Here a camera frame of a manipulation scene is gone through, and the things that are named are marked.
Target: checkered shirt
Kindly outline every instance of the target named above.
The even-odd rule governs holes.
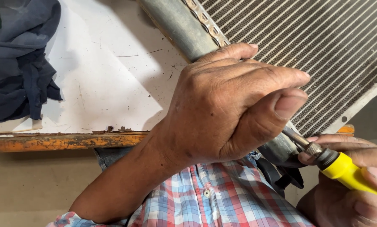
[[[96,224],[68,212],[47,227],[313,227],[248,160],[197,164],[148,195],[129,219]]]

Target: floor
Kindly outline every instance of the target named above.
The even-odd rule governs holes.
[[[377,97],[349,123],[357,137],[377,143]],[[0,226],[44,227],[100,172],[92,150],[0,153]],[[287,200],[295,205],[317,184],[317,172],[302,168],[305,188],[287,188]]]

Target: hand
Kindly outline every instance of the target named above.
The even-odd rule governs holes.
[[[282,131],[306,102],[297,87],[310,76],[248,59],[256,52],[255,44],[231,44],[183,69],[166,117],[151,132],[167,159],[235,160]]]
[[[366,140],[342,135],[321,135],[309,138],[352,158],[362,168],[363,177],[377,188],[377,145]],[[299,160],[311,164],[312,159],[301,153]],[[350,191],[341,183],[319,173],[314,192],[315,220],[321,227],[377,227],[377,195],[365,191]]]

